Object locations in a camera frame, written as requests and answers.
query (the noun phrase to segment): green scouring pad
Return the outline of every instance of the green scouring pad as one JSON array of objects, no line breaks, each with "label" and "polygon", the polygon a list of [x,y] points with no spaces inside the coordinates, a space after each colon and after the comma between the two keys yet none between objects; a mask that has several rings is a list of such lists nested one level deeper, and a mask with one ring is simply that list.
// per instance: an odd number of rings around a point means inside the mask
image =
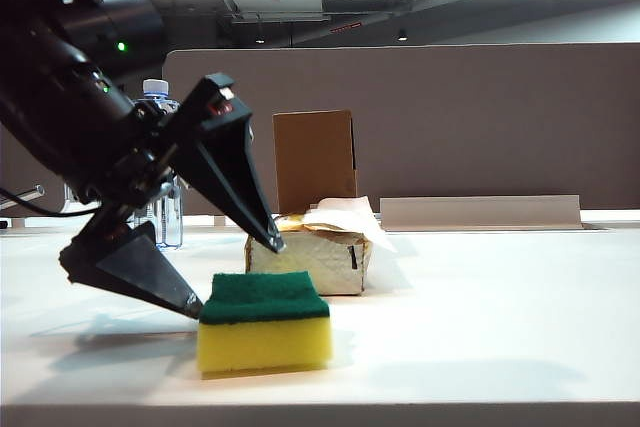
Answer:
[{"label": "green scouring pad", "polygon": [[214,275],[198,326],[203,373],[317,366],[330,357],[329,306],[307,272]]}]

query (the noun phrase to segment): bottle cap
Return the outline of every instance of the bottle cap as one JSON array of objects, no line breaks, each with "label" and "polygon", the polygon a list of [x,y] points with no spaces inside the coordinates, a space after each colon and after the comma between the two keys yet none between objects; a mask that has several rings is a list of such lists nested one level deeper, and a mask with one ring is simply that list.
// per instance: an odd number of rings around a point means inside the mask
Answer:
[{"label": "bottle cap", "polygon": [[142,91],[145,95],[169,95],[169,82],[159,79],[145,79],[142,82]]}]

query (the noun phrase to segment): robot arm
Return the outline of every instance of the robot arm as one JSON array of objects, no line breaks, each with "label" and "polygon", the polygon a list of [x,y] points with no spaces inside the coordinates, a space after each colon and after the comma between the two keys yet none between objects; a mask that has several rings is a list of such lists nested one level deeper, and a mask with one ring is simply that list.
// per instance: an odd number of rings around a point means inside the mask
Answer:
[{"label": "robot arm", "polygon": [[201,303],[155,248],[153,227],[126,224],[161,194],[169,169],[267,248],[284,247],[249,152],[251,111],[229,77],[206,76],[172,115],[117,88],[164,57],[162,22],[147,0],[0,7],[0,121],[82,202],[101,203],[61,252],[69,280],[197,318]]}]

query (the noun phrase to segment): white table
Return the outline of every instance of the white table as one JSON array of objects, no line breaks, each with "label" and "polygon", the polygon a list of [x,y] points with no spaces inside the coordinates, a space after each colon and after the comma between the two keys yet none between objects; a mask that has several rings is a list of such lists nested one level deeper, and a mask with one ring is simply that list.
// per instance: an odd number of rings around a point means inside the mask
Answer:
[{"label": "white table", "polygon": [[[326,370],[202,380],[196,322],[70,285],[76,226],[0,234],[2,425],[640,425],[640,225],[394,234]],[[187,229],[198,295],[245,236]]]}]

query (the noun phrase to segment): plastic water bottle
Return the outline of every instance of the plastic water bottle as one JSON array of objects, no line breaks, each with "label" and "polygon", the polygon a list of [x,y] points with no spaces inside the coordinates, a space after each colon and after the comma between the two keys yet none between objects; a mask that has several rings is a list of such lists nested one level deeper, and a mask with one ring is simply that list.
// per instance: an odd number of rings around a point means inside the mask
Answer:
[{"label": "plastic water bottle", "polygon": [[[169,99],[169,83],[147,79],[142,83],[143,100],[153,100],[165,114],[172,114],[180,107]],[[160,250],[177,249],[182,245],[182,188],[175,172],[163,180],[166,193],[133,213],[133,226],[151,222],[156,229],[156,245]]]}]

